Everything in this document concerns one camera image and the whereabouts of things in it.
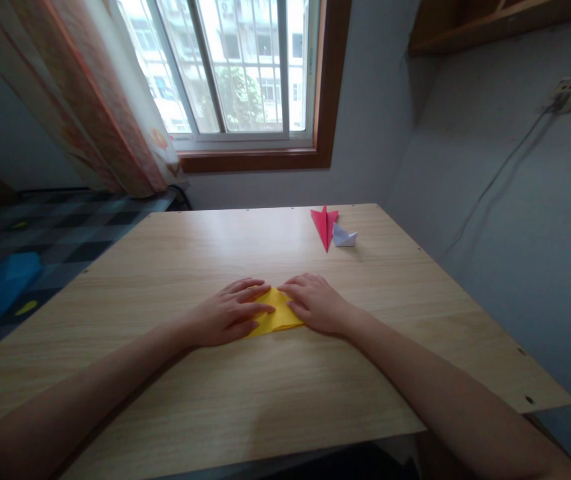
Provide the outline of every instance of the tree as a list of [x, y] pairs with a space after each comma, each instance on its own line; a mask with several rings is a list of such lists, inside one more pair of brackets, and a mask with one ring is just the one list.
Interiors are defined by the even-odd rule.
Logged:
[[264, 119], [259, 83], [241, 67], [216, 67], [215, 75], [227, 127], [232, 131], [260, 130]]

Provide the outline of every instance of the floral curtain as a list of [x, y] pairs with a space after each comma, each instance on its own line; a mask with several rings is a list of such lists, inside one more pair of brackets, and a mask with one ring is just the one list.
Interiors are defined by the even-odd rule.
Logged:
[[88, 186], [185, 182], [115, 0], [0, 0], [0, 74]]

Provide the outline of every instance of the bed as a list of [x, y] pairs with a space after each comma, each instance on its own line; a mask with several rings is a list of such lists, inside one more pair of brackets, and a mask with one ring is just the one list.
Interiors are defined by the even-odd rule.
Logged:
[[36, 252], [40, 277], [0, 318], [0, 340], [151, 212], [190, 209], [180, 189], [148, 199], [93, 191], [26, 192], [0, 208], [0, 262]]

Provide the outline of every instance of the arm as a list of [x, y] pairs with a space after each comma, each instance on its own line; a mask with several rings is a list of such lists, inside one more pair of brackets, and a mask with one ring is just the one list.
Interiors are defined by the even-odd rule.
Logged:
[[193, 346], [223, 345], [258, 326], [263, 280], [231, 283], [180, 319], [81, 370], [0, 419], [0, 479], [46, 479], [112, 409], [165, 362]]
[[359, 347], [423, 422], [469, 468], [487, 479], [571, 479], [571, 460], [468, 374], [348, 303], [308, 273], [279, 287], [313, 329]]

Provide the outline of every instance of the hand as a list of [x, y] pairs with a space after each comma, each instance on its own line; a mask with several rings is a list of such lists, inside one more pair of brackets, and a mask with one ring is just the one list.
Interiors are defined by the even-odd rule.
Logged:
[[270, 285], [264, 283], [264, 280], [251, 278], [232, 282], [177, 322], [185, 329], [192, 345], [212, 347], [242, 339], [259, 326], [253, 317], [274, 312], [271, 305], [253, 303], [270, 290]]
[[321, 275], [304, 273], [277, 289], [292, 298], [288, 306], [315, 330], [347, 335], [352, 323], [367, 315], [339, 295]]

